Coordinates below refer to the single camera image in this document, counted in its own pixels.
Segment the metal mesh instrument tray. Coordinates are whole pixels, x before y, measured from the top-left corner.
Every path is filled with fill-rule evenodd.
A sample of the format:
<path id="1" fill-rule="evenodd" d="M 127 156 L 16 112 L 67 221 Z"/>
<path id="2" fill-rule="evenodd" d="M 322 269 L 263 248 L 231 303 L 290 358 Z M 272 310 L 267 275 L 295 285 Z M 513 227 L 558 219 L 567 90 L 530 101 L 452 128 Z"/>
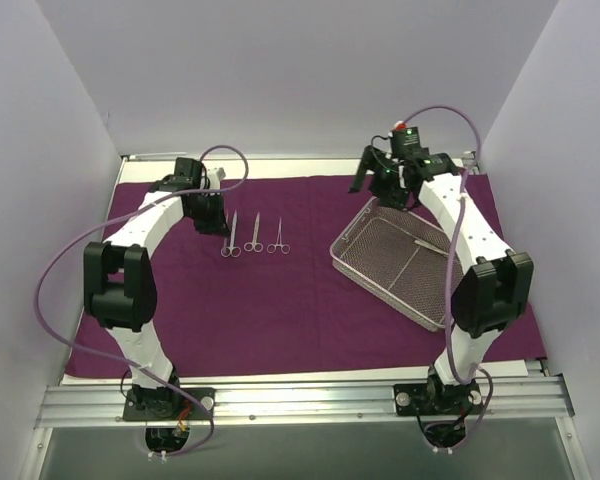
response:
<path id="1" fill-rule="evenodd" d="M 436 332 L 444 328 L 447 258 L 414 243 L 449 253 L 444 231 L 423 217 L 369 199 L 330 246 L 332 265 L 400 314 Z"/>

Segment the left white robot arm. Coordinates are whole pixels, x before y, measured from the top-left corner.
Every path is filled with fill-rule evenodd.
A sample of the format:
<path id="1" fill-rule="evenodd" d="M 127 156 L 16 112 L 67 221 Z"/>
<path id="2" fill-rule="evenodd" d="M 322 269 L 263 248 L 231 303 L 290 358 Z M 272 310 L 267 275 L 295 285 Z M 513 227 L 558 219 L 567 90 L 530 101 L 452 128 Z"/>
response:
<path id="1" fill-rule="evenodd" d="M 180 411 L 182 395 L 170 386 L 177 377 L 153 323 L 158 295 L 151 257 L 184 218 L 192 219 L 201 234 L 229 234 L 224 199 L 215 192 L 224 178 L 222 168 L 192 177 L 166 176 L 149 188 L 136 216 L 83 252 L 84 311 L 132 363 L 133 392 L 146 398 L 146 408 L 159 419 Z"/>

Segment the front aluminium rail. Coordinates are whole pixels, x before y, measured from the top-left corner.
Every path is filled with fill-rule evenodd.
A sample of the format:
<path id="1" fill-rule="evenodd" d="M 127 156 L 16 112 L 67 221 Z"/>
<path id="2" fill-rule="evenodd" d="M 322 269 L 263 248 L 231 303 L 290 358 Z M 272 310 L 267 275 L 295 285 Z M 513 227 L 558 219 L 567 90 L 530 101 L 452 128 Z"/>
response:
<path id="1" fill-rule="evenodd" d="M 47 389 L 36 425 L 39 428 L 205 427 L 237 425 L 298 425 L 357 422 L 452 420 L 457 416 L 398 416 L 395 384 L 423 383 L 414 379 L 318 382 L 220 382 L 191 388 L 213 388 L 215 404 L 206 420 L 127 422 L 125 398 L 118 384 L 73 384 Z M 477 381 L 485 416 L 503 419 L 570 417 L 574 413 L 560 377 L 531 375 Z"/>

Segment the silver surgical scissors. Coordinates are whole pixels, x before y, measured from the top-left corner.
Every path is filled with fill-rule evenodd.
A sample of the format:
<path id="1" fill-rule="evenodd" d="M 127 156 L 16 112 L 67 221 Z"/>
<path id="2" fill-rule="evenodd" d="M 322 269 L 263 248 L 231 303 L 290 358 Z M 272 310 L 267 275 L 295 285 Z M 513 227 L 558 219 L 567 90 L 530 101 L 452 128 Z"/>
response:
<path id="1" fill-rule="evenodd" d="M 241 248 L 236 244 L 237 226 L 238 212 L 235 211 L 232 216 L 229 237 L 224 241 L 221 249 L 221 256 L 223 258 L 237 258 L 241 254 Z"/>

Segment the back aluminium rail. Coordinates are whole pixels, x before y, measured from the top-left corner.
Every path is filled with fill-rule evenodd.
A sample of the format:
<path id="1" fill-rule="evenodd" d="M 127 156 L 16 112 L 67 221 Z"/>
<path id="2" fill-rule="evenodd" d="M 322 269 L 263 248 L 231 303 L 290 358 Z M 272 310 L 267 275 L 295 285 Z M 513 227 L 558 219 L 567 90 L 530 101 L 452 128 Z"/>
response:
<path id="1" fill-rule="evenodd" d="M 474 159 L 475 151 L 464 151 L 462 153 L 453 153 L 451 157 L 454 160 L 465 160 Z M 131 153 L 123 154 L 121 158 L 125 161 L 168 161 L 175 159 L 176 157 L 188 157 L 200 159 L 201 153 L 192 153 L 185 151 L 171 151 L 171 152 L 149 152 L 149 153 Z M 230 151 L 222 150 L 220 153 L 209 153 L 205 159 L 211 160 L 234 160 L 237 159 L 238 155 Z M 342 156 L 335 154 L 291 154 L 291 153 L 256 153 L 247 154 L 246 158 L 250 161 L 255 160 L 318 160 L 318 159 L 336 159 L 346 160 L 351 159 L 351 156 Z"/>

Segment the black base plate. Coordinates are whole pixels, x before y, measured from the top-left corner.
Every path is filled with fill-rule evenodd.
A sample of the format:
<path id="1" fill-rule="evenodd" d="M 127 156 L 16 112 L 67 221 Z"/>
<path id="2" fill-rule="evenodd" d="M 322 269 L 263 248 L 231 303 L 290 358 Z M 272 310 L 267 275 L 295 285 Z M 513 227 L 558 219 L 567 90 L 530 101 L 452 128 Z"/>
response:
<path id="1" fill-rule="evenodd" d="M 479 385 L 395 384 L 395 411 L 398 416 L 461 416 L 482 413 L 484 397 Z"/>
<path id="2" fill-rule="evenodd" d="M 147 389 L 133 385 L 125 392 L 122 419 L 127 422 L 206 420 L 208 415 L 202 408 L 213 412 L 216 391 L 207 387 L 184 391 L 199 405 L 164 386 Z"/>

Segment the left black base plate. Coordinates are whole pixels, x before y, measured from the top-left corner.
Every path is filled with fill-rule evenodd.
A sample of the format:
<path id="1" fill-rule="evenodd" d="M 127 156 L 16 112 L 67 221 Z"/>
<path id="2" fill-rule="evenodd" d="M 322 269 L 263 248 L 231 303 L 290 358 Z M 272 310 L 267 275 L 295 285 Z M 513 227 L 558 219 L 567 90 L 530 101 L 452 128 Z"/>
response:
<path id="1" fill-rule="evenodd" d="M 133 385 L 125 392 L 122 419 L 127 422 L 206 420 L 208 415 L 202 408 L 213 412 L 216 391 L 207 387 L 184 391 L 199 405 L 164 386 L 147 389 Z"/>

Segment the silver surgical forceps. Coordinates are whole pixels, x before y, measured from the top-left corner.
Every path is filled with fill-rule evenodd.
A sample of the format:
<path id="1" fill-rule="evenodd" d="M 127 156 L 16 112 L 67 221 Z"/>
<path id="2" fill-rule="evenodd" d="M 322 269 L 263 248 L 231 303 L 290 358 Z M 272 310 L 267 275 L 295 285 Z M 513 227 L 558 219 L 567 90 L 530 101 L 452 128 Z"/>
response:
<path id="1" fill-rule="evenodd" d="M 270 243 L 267 246 L 267 252 L 269 254 L 280 252 L 283 255 L 287 255 L 290 253 L 290 245 L 285 243 L 282 238 L 282 218 L 279 218 L 276 238 L 272 243 Z"/>

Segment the purple cloth wrap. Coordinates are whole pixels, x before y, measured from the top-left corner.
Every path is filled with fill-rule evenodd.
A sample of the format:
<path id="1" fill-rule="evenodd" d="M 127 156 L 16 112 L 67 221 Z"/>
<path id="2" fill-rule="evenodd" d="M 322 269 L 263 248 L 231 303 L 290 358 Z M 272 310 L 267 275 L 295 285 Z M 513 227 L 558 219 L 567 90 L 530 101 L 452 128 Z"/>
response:
<path id="1" fill-rule="evenodd" d="M 226 195 L 236 240 L 288 254 L 225 258 L 219 237 L 174 226 L 151 259 L 155 329 L 183 377 L 427 366 L 444 348 L 333 268 L 331 243 L 368 200 L 347 176 L 250 179 Z"/>

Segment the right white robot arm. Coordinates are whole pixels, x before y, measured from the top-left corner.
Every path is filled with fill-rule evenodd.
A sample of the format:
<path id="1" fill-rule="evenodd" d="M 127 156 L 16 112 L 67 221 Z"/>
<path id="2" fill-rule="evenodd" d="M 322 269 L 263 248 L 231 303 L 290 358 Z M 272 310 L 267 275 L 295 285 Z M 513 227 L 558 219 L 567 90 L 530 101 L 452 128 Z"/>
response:
<path id="1" fill-rule="evenodd" d="M 394 160 L 368 145 L 350 192 L 359 192 L 366 178 L 380 206 L 428 210 L 450 241 L 446 272 L 455 263 L 462 267 L 460 283 L 444 287 L 445 349 L 433 365 L 438 378 L 423 390 L 430 409 L 447 412 L 460 400 L 457 385 L 473 380 L 492 343 L 524 314 L 534 263 L 491 227 L 469 195 L 468 171 L 447 155 L 415 150 Z"/>

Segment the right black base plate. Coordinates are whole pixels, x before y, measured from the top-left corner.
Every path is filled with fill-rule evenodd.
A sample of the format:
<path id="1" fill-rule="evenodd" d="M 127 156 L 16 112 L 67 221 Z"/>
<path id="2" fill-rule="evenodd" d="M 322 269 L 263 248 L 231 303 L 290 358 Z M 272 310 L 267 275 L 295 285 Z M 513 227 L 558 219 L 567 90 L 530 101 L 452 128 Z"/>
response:
<path id="1" fill-rule="evenodd" d="M 461 416 L 482 413 L 484 397 L 479 385 L 395 384 L 395 411 L 398 416 Z"/>

